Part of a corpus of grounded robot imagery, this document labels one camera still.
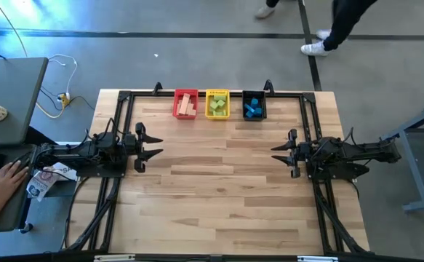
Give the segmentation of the white printed box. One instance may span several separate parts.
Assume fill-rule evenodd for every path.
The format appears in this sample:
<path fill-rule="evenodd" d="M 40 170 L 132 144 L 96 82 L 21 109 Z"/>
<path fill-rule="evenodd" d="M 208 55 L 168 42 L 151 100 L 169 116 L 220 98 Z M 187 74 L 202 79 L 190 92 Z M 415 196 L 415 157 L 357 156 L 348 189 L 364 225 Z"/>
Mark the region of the white printed box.
<path fill-rule="evenodd" d="M 51 171 L 57 177 L 58 181 L 78 180 L 76 171 L 60 162 L 53 164 L 51 167 L 45 167 L 44 170 Z"/>

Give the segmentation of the white printed plastic bag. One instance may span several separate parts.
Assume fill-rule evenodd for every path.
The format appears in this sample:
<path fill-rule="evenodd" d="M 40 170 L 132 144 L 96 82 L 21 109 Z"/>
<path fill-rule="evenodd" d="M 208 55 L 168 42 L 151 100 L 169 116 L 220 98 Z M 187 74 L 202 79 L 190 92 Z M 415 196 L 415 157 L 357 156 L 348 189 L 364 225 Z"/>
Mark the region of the white printed plastic bag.
<path fill-rule="evenodd" d="M 59 177 L 60 173 L 52 169 L 38 171 L 28 182 L 26 191 L 32 199 L 36 199 L 40 202 Z"/>

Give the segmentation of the black plastic basket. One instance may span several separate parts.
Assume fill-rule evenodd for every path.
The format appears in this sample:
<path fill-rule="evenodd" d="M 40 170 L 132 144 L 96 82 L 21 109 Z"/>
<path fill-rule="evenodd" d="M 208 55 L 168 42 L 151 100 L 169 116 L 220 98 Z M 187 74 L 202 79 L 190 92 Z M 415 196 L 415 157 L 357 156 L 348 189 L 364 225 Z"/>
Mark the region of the black plastic basket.
<path fill-rule="evenodd" d="M 251 100 L 253 98 L 258 99 L 258 106 L 256 108 L 261 108 L 263 110 L 262 116 L 253 116 L 252 118 L 246 118 L 245 113 L 246 109 L 244 108 L 244 104 L 251 105 Z M 262 120 L 267 118 L 267 110 L 266 110 L 266 95 L 264 91 L 249 91 L 244 90 L 242 92 L 242 108 L 243 108 L 243 118 L 245 121 L 255 121 L 261 122 Z"/>

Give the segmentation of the grey desk panel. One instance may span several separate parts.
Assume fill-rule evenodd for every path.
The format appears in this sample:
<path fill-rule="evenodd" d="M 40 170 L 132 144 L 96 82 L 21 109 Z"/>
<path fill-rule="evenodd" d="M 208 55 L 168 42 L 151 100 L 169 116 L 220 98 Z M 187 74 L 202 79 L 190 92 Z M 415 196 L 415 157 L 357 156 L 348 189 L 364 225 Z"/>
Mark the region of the grey desk panel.
<path fill-rule="evenodd" d="M 49 60 L 45 57 L 0 59 L 0 146 L 24 142 Z"/>

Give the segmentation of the black desk support beam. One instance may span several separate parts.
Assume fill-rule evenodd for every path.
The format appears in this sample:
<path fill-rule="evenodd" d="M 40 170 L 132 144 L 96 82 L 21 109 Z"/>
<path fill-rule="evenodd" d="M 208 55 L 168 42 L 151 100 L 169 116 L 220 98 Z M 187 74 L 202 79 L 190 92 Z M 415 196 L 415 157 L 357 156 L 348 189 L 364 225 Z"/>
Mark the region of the black desk support beam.
<path fill-rule="evenodd" d="M 57 145 L 52 139 L 48 138 L 43 133 L 39 132 L 33 127 L 29 127 L 27 129 L 27 133 L 25 135 L 24 144 L 33 144 L 33 145 L 41 145 L 44 143 L 48 143 L 51 145 Z"/>

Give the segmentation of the silver metal bracket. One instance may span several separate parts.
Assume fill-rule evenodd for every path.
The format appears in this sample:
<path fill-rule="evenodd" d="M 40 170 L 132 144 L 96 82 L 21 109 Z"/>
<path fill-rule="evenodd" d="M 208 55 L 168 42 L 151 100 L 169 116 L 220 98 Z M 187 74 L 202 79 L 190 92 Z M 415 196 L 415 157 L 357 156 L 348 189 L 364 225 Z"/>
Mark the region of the silver metal bracket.
<path fill-rule="evenodd" d="M 135 261 L 135 255 L 133 254 L 105 254 L 96 255 L 93 262 L 128 262 Z"/>
<path fill-rule="evenodd" d="M 299 255 L 297 262 L 339 262 L 338 257 Z"/>

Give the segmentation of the person's hand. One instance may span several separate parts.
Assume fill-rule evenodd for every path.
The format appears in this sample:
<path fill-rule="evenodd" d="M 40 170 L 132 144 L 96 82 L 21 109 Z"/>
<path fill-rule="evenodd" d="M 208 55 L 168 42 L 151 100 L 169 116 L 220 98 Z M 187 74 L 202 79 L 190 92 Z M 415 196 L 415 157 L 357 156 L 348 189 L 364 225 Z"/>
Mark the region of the person's hand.
<path fill-rule="evenodd" d="M 0 205 L 4 205 L 25 180 L 27 167 L 21 167 L 22 162 L 17 160 L 8 163 L 0 169 Z"/>

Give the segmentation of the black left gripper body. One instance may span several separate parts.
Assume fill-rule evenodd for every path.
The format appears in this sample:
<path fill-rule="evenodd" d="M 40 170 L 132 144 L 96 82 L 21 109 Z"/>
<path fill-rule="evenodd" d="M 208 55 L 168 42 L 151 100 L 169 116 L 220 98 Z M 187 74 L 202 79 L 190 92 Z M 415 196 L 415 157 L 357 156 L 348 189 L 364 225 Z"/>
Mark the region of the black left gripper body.
<path fill-rule="evenodd" d="M 135 137 L 136 137 L 136 145 L 133 148 L 126 148 L 124 146 L 125 154 L 127 156 L 136 156 L 136 160 L 134 161 L 134 169 L 139 173 L 145 172 L 145 163 L 143 161 L 143 135 L 145 134 L 145 126 L 142 122 L 138 122 L 135 125 Z"/>

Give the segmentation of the black computer mouse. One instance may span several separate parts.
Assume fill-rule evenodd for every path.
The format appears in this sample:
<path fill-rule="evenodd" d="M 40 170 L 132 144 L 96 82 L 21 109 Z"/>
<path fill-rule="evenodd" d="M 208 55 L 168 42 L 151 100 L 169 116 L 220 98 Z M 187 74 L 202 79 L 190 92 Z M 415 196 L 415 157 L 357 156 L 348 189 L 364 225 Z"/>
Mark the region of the black computer mouse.
<path fill-rule="evenodd" d="M 20 172 L 22 169 L 24 169 L 26 166 L 29 165 L 29 162 L 31 160 L 30 154 L 23 154 L 22 156 L 19 156 L 16 158 L 12 163 L 15 164 L 16 162 L 19 162 L 19 166 L 16 169 L 16 172 Z"/>

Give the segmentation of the black aluminium frame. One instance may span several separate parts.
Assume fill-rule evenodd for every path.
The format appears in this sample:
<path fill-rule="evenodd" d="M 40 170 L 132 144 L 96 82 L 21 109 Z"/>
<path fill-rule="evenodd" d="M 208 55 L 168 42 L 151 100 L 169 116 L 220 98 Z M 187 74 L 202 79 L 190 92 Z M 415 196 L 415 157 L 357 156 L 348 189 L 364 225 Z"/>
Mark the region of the black aluminium frame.
<path fill-rule="evenodd" d="M 369 244 L 353 186 L 312 181 L 308 168 L 292 178 L 271 149 L 296 129 L 301 141 L 343 133 L 331 92 L 275 91 L 266 95 L 267 118 L 245 121 L 242 91 L 231 91 L 231 114 L 206 118 L 199 92 L 193 120 L 172 115 L 174 92 L 101 90 L 92 130 L 113 117 L 123 130 L 142 122 L 163 141 L 144 173 L 128 166 L 114 206 L 89 250 L 133 254 L 135 262 L 293 261 L 299 255 L 349 250 L 315 200 L 319 188 L 354 240 Z"/>

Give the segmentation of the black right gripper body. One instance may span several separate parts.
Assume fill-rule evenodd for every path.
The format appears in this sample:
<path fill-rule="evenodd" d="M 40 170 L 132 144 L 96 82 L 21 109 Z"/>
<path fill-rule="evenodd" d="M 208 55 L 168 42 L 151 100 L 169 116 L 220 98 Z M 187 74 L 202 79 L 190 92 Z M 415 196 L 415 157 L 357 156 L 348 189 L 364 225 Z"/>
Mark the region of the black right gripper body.
<path fill-rule="evenodd" d="M 291 177 L 292 178 L 299 178 L 301 175 L 301 171 L 300 168 L 298 166 L 298 162 L 305 162 L 305 166 L 309 168 L 308 174 L 313 170 L 313 168 L 318 167 L 318 164 L 316 163 L 315 160 L 315 155 L 319 152 L 320 149 L 320 143 L 315 140 L 315 141 L 309 141 L 306 143 L 310 143 L 311 147 L 312 147 L 312 152 L 311 152 L 311 157 L 310 158 L 303 158 L 301 157 L 301 155 L 299 154 L 299 144 L 297 143 L 297 130 L 296 129 L 291 129 L 288 132 L 288 138 L 289 140 L 292 141 L 292 148 L 289 149 L 290 150 L 290 154 L 289 156 L 292 157 L 292 171 L 291 171 Z"/>

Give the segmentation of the person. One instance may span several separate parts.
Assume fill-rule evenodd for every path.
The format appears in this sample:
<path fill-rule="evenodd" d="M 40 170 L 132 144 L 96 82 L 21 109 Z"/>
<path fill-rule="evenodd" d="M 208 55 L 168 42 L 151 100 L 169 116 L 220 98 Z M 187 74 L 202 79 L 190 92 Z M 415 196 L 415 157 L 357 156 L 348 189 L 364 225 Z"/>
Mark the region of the person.
<path fill-rule="evenodd" d="M 300 50 L 305 55 L 326 56 L 336 50 L 349 36 L 361 16 L 377 0 L 332 0 L 332 26 L 318 30 L 315 44 L 305 44 Z"/>
<path fill-rule="evenodd" d="M 255 13 L 255 18 L 259 20 L 267 18 L 274 12 L 279 1 L 280 0 L 265 0 L 265 5 L 259 8 Z"/>

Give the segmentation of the dark grey desk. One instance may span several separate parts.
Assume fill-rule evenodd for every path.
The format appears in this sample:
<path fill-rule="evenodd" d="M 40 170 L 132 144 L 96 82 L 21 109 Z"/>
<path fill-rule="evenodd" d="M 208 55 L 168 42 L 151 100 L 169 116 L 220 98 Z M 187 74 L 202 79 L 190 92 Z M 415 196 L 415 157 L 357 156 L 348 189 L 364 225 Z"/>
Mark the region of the dark grey desk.
<path fill-rule="evenodd" d="M 0 148 L 0 169 L 7 163 L 13 162 L 19 156 L 23 154 L 30 154 L 30 157 L 36 152 L 34 145 L 24 146 L 12 146 Z M 17 188 L 15 193 L 5 204 L 4 208 L 0 212 L 0 232 L 2 231 L 13 231 L 15 229 L 22 229 L 25 225 L 25 219 L 27 215 L 24 213 L 28 211 L 27 204 L 27 191 L 26 184 L 29 181 L 30 175 L 32 174 L 32 168 L 30 168 L 27 178 Z"/>

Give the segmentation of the red plastic basket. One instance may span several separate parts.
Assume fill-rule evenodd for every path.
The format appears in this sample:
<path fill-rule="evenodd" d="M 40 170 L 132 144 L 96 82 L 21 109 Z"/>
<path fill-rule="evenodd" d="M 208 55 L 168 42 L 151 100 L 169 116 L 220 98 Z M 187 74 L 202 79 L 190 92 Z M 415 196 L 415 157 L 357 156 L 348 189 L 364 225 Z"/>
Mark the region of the red plastic basket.
<path fill-rule="evenodd" d="M 177 119 L 195 119 L 196 115 L 195 116 L 188 116 L 188 115 L 177 116 L 176 114 L 177 107 L 180 105 L 180 102 L 185 93 L 188 93 L 190 95 L 190 103 L 194 104 L 194 108 L 196 109 L 196 115 L 197 115 L 199 91 L 195 89 L 176 89 L 175 90 L 172 115 Z"/>

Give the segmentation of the yellow plastic basket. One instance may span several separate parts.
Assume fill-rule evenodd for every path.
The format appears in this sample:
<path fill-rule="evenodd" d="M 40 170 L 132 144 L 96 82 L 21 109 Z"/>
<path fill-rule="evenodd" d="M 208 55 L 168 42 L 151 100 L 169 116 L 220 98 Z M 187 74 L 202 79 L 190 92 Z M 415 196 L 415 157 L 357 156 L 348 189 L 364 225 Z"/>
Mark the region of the yellow plastic basket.
<path fill-rule="evenodd" d="M 216 111 L 226 111 L 227 116 L 213 116 L 212 111 L 210 110 L 209 104 L 214 101 L 213 95 L 226 95 L 227 100 L 223 107 L 218 107 Z M 225 120 L 228 119 L 231 114 L 231 100 L 229 90 L 219 90 L 219 89 L 208 89 L 206 91 L 206 111 L 205 116 L 211 120 Z"/>

